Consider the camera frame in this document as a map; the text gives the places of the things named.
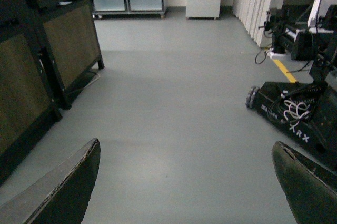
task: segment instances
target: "black machine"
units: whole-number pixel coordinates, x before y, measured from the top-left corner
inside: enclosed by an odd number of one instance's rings
[[[272,157],[296,223],[337,223],[337,176],[280,141]]]
[[[0,206],[0,222],[80,224],[100,166],[101,146],[93,138],[55,169]]]
[[[284,10],[268,12],[264,28],[273,30],[273,52],[288,51],[293,60],[313,60],[313,82],[253,86],[246,106],[337,171],[337,11],[332,1],[326,6],[324,0],[315,0],[311,13],[315,19],[309,20],[314,26],[307,28],[288,22]]]

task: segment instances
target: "equipment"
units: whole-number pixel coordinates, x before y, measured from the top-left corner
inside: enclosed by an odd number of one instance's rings
[[[298,224],[337,222],[337,176],[283,142],[272,151],[279,183]]]
[[[326,49],[333,30],[337,0],[315,0],[308,23],[291,21],[288,9],[270,9],[264,23],[264,34],[272,30],[273,54],[290,53],[292,60],[313,60],[317,53]]]
[[[287,23],[287,13],[282,10],[270,11],[265,24],[265,30],[273,29],[275,52],[288,50],[294,60],[314,59],[310,70],[313,83],[265,82],[261,88],[251,88],[246,106],[256,109],[328,167],[337,170],[337,28],[332,33],[317,31],[323,30],[323,26],[335,27],[337,0],[319,2],[311,13],[316,18],[308,21],[311,29],[316,23],[315,33]]]

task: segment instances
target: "wire bundle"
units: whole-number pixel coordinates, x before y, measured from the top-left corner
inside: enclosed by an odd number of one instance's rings
[[[283,112],[283,117],[291,126],[297,126],[301,119],[306,118],[312,111],[309,111],[310,105],[304,102],[296,104],[290,100],[284,100],[284,105],[288,110]]]
[[[324,88],[318,84],[308,84],[289,93],[282,92],[268,108],[269,120],[278,124],[298,125],[313,112],[323,90]]]

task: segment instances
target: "black metal frame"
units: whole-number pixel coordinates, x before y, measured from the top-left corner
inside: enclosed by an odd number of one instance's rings
[[[69,5],[60,7],[59,2],[62,1],[70,1],[72,2]],[[66,89],[64,83],[62,81],[60,72],[57,67],[57,63],[55,63],[55,58],[51,49],[51,46],[48,41],[48,36],[44,29],[44,22],[47,20],[51,20],[58,16],[61,16],[69,11],[72,11],[76,8],[79,8],[84,5],[89,5],[92,11],[92,3],[89,0],[26,0],[28,6],[31,9],[34,9],[35,19],[33,20],[35,33],[38,36],[38,41],[40,45],[43,47],[41,49],[41,61],[44,65],[44,68],[47,73],[48,80],[53,89],[54,96],[59,100],[59,106],[63,109],[71,108],[71,99],[68,98],[68,93],[75,88],[75,86],[81,81],[81,77],[97,62],[99,69],[104,68],[103,58],[101,50],[99,49],[99,54],[96,59],[87,66],[87,68],[80,74],[71,85]],[[97,33],[95,32],[96,42],[98,44]]]
[[[0,23],[12,22],[12,25],[0,28],[0,41],[5,41],[18,34],[24,34],[28,47],[33,55],[36,70],[39,72],[42,83],[50,100],[48,108],[33,122],[19,138],[0,156],[0,184],[10,175],[21,160],[30,152],[32,147],[41,139],[45,132],[59,121],[62,116],[55,104],[47,75],[38,59],[42,47],[31,25],[34,22],[32,11],[27,7],[25,0],[0,0],[2,14]]]

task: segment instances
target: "baseboard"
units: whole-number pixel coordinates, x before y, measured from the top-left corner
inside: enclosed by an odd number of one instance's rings
[[[233,6],[220,6],[220,13],[232,12]],[[186,12],[185,6],[169,6],[167,12]]]

